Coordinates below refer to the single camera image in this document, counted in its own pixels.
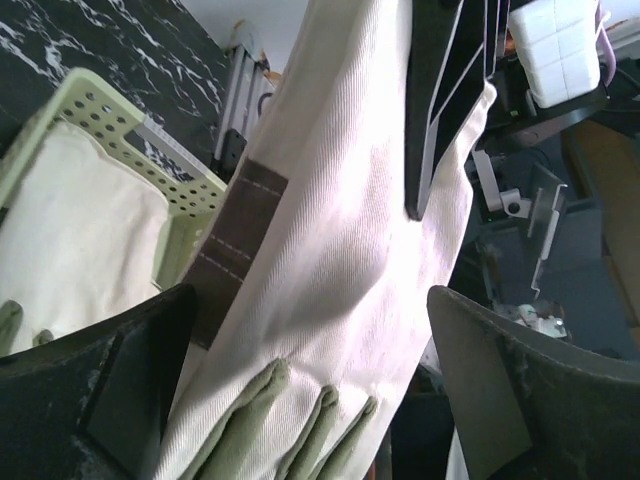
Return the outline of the white glove green fingertips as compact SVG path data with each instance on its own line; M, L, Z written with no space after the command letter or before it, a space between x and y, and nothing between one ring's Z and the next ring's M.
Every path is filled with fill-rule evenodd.
M495 89L405 210L409 1L312 1L184 280L199 321L159 479L361 479L427 347Z

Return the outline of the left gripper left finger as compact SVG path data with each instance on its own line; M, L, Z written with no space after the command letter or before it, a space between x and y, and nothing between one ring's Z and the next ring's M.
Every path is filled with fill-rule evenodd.
M197 309L178 285L2 358L2 478L152 478Z

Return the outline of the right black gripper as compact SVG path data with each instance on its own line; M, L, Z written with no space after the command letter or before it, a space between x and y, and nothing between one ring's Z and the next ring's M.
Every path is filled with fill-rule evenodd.
M404 207L426 211L445 152L490 77L482 150L522 150L604 110L623 55L599 1L412 3L406 77Z

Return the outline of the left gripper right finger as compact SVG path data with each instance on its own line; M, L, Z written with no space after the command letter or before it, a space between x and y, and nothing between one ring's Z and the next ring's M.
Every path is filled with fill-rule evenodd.
M638 363L553 339L447 287L432 287L427 306L470 478L638 478Z

